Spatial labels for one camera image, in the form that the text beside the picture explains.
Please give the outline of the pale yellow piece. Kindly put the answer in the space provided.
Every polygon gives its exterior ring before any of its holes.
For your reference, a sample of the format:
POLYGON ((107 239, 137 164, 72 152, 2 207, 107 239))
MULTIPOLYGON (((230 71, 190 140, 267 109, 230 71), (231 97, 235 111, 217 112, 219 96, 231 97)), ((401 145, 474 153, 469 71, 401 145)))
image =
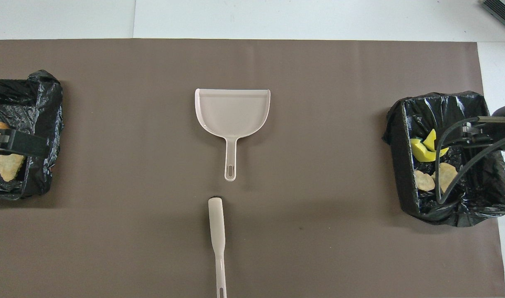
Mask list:
POLYGON ((457 176, 458 172, 455 166, 448 163, 439 164, 439 187, 442 194, 448 189, 451 182, 457 176))
POLYGON ((423 173, 419 170, 415 170, 415 186, 417 189, 421 191, 431 191, 435 189, 435 181, 434 178, 428 173, 423 173))

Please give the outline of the black bag lined bin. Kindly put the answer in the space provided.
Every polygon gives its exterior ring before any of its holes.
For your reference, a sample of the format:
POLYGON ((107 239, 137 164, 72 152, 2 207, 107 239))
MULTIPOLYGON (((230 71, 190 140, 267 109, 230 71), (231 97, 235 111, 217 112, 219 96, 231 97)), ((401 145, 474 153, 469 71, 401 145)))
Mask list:
POLYGON ((476 92, 428 93, 398 100, 387 113, 383 135, 391 147, 396 188, 407 214, 434 225, 459 228, 505 215, 505 138, 488 147, 464 148, 463 127, 478 116, 489 116, 485 98, 476 92), (419 162, 411 152, 410 138, 424 141, 436 130, 437 158, 419 162), (439 164, 455 166, 457 176, 442 194, 439 164), (414 171, 434 178, 435 189, 415 186, 414 171))
POLYGON ((50 190, 64 127, 62 101, 61 83, 45 70, 27 79, 0 79, 0 121, 10 129, 45 138, 48 144, 47 158, 25 156, 14 180, 6 182, 0 176, 0 199, 17 200, 50 190))

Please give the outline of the plain yellow sponge piece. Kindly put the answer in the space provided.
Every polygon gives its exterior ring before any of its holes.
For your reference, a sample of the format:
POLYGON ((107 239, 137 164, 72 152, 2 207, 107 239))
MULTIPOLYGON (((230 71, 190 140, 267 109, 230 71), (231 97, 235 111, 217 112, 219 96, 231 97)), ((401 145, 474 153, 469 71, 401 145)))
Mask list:
POLYGON ((437 138, 436 130, 432 129, 428 134, 428 136, 426 137, 426 139, 422 142, 422 144, 426 148, 424 157, 428 161, 435 161, 437 158, 437 148, 436 148, 437 145, 435 143, 436 138, 437 138))

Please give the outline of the beige handled black bristle brush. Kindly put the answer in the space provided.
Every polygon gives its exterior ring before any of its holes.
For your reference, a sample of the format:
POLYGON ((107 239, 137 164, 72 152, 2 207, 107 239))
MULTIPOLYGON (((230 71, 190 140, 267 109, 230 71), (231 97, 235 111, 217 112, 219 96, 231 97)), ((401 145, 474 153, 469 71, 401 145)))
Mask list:
POLYGON ((225 276, 225 222, 222 199, 212 197, 208 200, 211 245, 215 256, 215 275, 217 298, 227 298, 225 276))

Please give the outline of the green topped yellow sponge scrap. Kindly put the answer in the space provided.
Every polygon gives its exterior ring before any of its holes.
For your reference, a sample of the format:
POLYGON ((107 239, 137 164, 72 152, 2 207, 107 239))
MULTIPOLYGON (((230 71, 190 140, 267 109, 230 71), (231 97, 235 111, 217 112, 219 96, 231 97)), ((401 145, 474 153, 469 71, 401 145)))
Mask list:
POLYGON ((409 143, 414 158, 419 162, 436 161, 437 155, 434 148, 427 147, 419 138, 410 138, 409 143))

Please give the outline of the brown paper table mat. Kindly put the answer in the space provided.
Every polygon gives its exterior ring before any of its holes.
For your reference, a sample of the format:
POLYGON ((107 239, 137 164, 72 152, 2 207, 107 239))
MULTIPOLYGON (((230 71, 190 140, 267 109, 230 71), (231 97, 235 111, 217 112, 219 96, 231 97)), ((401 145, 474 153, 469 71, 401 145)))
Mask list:
POLYGON ((0 40, 37 70, 65 128, 51 190, 0 201, 0 298, 215 298, 212 196, 230 298, 505 296, 497 220, 405 214, 382 141, 396 100, 483 92, 474 42, 0 40), (196 89, 271 91, 232 182, 196 89))

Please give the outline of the beige plastic dustpan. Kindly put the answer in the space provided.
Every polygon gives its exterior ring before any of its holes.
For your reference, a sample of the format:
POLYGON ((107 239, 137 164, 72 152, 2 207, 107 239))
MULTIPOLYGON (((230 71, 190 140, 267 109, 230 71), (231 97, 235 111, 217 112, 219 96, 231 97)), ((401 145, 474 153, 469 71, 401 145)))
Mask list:
POLYGON ((237 142, 267 121, 270 90, 196 89, 194 107, 199 124, 226 143, 224 178, 237 178, 237 142))

